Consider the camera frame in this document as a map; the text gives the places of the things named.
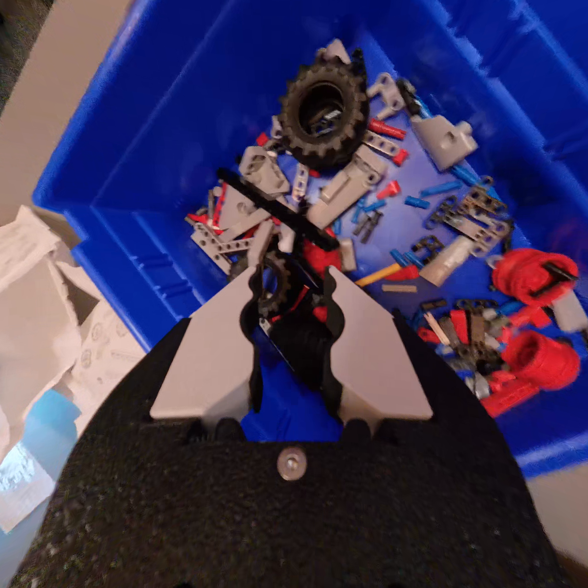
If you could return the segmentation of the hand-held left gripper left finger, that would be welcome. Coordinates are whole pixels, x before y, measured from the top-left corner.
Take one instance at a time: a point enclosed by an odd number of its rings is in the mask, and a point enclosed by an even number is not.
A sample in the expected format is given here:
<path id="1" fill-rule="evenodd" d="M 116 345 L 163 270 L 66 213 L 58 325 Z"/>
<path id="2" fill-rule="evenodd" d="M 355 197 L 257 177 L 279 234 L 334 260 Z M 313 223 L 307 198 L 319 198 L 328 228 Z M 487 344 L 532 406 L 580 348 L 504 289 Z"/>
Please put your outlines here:
<path id="1" fill-rule="evenodd" d="M 247 268 L 190 317 L 153 402 L 153 420 L 199 418 L 216 425 L 259 412 L 263 396 L 259 327 L 261 266 Z"/>

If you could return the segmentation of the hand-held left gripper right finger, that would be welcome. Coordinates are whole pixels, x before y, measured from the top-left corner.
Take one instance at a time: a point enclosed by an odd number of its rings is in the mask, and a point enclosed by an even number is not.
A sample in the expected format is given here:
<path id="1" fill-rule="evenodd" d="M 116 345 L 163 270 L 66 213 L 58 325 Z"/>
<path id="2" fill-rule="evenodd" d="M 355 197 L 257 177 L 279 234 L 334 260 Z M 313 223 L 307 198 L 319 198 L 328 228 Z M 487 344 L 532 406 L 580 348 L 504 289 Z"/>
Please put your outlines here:
<path id="1" fill-rule="evenodd" d="M 322 398 L 346 423 L 361 419 L 427 421 L 433 410 L 393 316 L 339 269 L 324 276 L 330 340 L 322 371 Z"/>

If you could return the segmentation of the small black toy tire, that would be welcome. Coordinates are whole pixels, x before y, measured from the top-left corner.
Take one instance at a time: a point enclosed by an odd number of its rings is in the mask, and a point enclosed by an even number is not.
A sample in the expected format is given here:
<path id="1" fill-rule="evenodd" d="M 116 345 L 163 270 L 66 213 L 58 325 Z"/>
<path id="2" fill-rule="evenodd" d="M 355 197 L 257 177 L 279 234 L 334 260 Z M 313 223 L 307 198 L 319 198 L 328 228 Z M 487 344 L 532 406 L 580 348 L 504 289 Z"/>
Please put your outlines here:
<path id="1" fill-rule="evenodd" d="M 259 314 L 272 319 L 281 314 L 290 302 L 291 272 L 284 257 L 275 252 L 265 255 L 262 262 L 262 293 L 258 300 Z"/>
<path id="2" fill-rule="evenodd" d="M 325 357 L 334 336 L 309 306 L 298 306 L 277 320 L 269 338 L 295 376 L 309 389 L 322 390 Z"/>

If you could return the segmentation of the blue plastic bin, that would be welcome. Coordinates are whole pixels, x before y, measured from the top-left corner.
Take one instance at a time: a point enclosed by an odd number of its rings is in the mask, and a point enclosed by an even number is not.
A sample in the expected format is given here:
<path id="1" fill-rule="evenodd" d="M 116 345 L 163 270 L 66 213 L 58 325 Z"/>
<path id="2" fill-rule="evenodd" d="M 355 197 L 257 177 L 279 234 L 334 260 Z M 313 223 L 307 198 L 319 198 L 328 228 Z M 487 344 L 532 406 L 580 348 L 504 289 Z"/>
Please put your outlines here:
<path id="1" fill-rule="evenodd" d="M 466 121 L 514 247 L 564 254 L 587 303 L 587 1 L 139 1 L 33 201 L 81 239 L 75 259 L 150 350 L 226 278 L 185 216 L 270 128 L 301 64 L 339 38 Z"/>

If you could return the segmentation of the red toy wheel hub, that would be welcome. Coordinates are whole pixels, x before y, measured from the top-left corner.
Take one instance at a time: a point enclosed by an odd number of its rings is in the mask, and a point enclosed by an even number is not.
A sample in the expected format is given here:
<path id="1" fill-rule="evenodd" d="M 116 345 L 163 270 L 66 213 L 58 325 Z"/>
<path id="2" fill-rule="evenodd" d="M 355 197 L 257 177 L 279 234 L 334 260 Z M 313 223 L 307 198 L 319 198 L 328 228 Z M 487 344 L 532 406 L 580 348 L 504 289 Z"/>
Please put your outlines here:
<path id="1" fill-rule="evenodd" d="M 533 330 L 512 338 L 501 358 L 516 378 L 550 392 L 574 383 L 581 370 L 575 349 Z"/>
<path id="2" fill-rule="evenodd" d="M 578 278 L 577 263 L 568 256 L 528 247 L 505 253 L 492 270 L 492 283 L 498 291 L 538 307 L 567 295 Z"/>

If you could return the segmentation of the light blue plastic sheet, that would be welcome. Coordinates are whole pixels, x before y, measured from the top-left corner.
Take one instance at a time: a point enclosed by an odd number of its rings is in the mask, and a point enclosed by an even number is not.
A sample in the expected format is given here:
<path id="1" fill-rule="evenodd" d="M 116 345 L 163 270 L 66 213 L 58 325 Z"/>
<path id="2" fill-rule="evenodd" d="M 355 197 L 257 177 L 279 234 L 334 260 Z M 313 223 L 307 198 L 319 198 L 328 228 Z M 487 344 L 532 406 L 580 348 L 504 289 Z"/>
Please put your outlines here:
<path id="1" fill-rule="evenodd" d="M 75 405 L 49 390 L 25 419 L 23 437 L 1 462 L 1 533 L 8 534 L 48 499 L 77 441 Z"/>

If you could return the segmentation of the black long toy beam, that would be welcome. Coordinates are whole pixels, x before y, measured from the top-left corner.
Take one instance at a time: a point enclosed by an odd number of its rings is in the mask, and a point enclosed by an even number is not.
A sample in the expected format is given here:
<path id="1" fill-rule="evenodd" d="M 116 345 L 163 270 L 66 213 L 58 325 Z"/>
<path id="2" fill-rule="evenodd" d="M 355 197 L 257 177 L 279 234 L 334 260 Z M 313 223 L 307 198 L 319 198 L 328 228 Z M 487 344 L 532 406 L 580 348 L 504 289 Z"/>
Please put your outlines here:
<path id="1" fill-rule="evenodd" d="M 229 187 L 234 188 L 248 198 L 255 206 L 265 210 L 271 217 L 275 217 L 282 224 L 292 229 L 297 235 L 312 242 L 325 252 L 339 249 L 340 244 L 336 237 L 328 234 L 323 229 L 319 229 L 306 217 L 303 217 L 298 212 L 292 211 L 281 202 L 270 200 L 263 191 L 254 186 L 253 183 L 245 180 L 242 176 L 239 176 L 236 172 L 221 167 L 217 169 L 217 177 Z"/>

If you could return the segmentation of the torn white paper bag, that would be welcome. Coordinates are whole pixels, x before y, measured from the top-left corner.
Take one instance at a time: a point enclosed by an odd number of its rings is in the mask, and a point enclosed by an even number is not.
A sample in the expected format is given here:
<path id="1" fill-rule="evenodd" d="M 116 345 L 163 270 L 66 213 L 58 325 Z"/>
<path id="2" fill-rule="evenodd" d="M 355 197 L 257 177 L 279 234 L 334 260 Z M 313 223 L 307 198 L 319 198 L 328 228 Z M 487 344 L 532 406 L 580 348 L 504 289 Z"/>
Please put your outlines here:
<path id="1" fill-rule="evenodd" d="M 145 352 L 70 250 L 21 206 L 1 227 L 1 530 L 9 533 L 53 492 L 26 450 L 25 419 L 49 389 L 80 415 L 80 437 Z"/>

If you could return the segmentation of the large black toy tire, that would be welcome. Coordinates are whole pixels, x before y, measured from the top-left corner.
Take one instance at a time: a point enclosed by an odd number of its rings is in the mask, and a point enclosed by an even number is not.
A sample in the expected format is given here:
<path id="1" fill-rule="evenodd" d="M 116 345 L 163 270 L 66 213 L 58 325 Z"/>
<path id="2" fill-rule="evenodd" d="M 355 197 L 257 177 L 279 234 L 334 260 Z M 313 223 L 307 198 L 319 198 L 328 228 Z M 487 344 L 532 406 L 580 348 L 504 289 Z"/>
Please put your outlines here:
<path id="1" fill-rule="evenodd" d="M 368 127 L 366 91 L 362 60 L 301 65 L 280 97 L 283 146 L 315 171 L 346 165 Z"/>

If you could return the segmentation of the pile of toy building pieces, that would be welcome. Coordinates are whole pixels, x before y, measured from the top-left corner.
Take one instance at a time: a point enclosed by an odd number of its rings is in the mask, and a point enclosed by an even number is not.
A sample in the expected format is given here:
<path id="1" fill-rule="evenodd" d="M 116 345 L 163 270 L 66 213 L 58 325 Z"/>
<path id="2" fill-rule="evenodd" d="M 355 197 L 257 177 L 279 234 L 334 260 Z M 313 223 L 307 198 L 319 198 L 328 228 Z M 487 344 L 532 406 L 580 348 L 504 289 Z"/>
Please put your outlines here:
<path id="1" fill-rule="evenodd" d="M 349 56 L 339 40 L 321 48 L 315 62 L 336 58 L 343 63 L 364 63 L 360 49 Z M 461 199 L 453 193 L 452 183 L 422 192 L 423 196 L 448 195 L 426 219 L 424 228 L 431 231 L 444 224 L 458 236 L 445 246 L 436 235 L 426 235 L 406 254 L 391 252 L 393 265 L 361 277 L 356 285 L 364 290 L 385 281 L 384 292 L 400 292 L 401 287 L 393 285 L 392 280 L 402 277 L 406 281 L 422 278 L 440 288 L 469 258 L 485 258 L 493 270 L 505 253 L 523 248 L 512 247 L 516 223 L 506 203 L 492 194 L 492 178 L 467 179 L 467 174 L 457 172 L 460 162 L 477 148 L 468 123 L 454 125 L 443 116 L 427 115 L 409 81 L 394 79 L 388 72 L 382 72 L 366 94 L 370 105 L 368 126 L 362 143 L 346 165 L 315 171 L 298 162 L 283 146 L 282 128 L 274 116 L 270 136 L 261 134 L 239 160 L 239 176 L 253 183 L 270 200 L 281 202 L 338 239 L 332 231 L 334 224 L 385 176 L 386 164 L 379 156 L 389 158 L 396 166 L 406 160 L 407 151 L 394 141 L 403 140 L 406 131 L 385 122 L 405 109 L 414 136 L 437 170 L 452 172 L 458 184 L 469 187 Z M 290 302 L 272 319 L 259 314 L 259 324 L 270 329 L 298 306 L 311 307 L 313 314 L 326 323 L 325 270 L 334 266 L 343 274 L 356 271 L 353 240 L 338 239 L 339 249 L 325 252 L 219 181 L 221 186 L 210 192 L 209 203 L 214 204 L 213 197 L 217 195 L 217 207 L 210 208 L 208 223 L 204 217 L 186 218 L 194 227 L 192 237 L 196 244 L 227 274 L 228 284 L 247 268 L 262 267 L 269 252 L 285 258 L 292 280 Z M 559 251 L 547 253 L 566 255 Z M 581 264 L 577 253 L 566 256 L 579 268 L 576 284 L 587 282 L 587 263 Z M 500 292 L 492 283 L 492 271 L 490 279 L 492 288 Z M 576 284 L 567 295 L 544 307 L 528 306 L 508 296 L 519 306 L 511 314 L 504 313 L 494 300 L 460 299 L 454 310 L 435 319 L 435 305 L 422 303 L 415 326 L 425 320 L 429 327 L 418 330 L 420 338 L 450 347 L 455 362 L 465 364 L 458 370 L 473 372 L 474 394 L 491 417 L 498 417 L 545 391 L 516 378 L 502 360 L 501 353 L 512 338 L 533 327 L 535 332 L 548 327 L 548 307 L 562 334 L 581 332 L 587 337 L 587 316 L 577 298 Z"/>

